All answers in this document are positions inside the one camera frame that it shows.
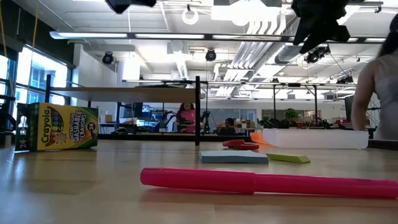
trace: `shelf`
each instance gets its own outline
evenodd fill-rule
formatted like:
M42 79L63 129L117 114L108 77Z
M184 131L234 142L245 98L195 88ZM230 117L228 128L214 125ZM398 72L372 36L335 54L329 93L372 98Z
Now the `shelf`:
M145 103L194 103L195 89L187 88L98 88L51 87L50 91L85 101L97 102L145 102Z

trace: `woman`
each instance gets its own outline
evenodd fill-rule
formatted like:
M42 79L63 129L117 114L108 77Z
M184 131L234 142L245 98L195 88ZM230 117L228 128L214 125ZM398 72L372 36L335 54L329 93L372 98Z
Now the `woman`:
M351 120L355 130L364 131L366 112L373 93L380 99L378 139L398 140L398 14L377 59L368 63L358 79Z
M182 103L177 112L178 132L195 132L195 108L193 103Z

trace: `white container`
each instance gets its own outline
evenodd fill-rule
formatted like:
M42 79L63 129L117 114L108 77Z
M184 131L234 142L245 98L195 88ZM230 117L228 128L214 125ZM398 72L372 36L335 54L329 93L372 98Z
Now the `white container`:
M282 148L307 149L365 149L367 131L324 129L263 129L266 143Z

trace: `crayon box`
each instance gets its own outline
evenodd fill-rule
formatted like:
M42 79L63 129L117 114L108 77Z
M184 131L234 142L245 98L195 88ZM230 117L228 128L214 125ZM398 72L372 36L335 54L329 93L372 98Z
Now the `crayon box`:
M97 108L19 103L17 109L16 151L89 148L98 143Z

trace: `pink marker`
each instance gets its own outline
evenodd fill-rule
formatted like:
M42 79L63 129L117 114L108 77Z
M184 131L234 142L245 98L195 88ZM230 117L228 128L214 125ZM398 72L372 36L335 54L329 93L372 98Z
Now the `pink marker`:
M141 183L176 189L220 192L272 192L286 194L336 195L347 197L397 198L395 180L370 180L254 172L144 168Z

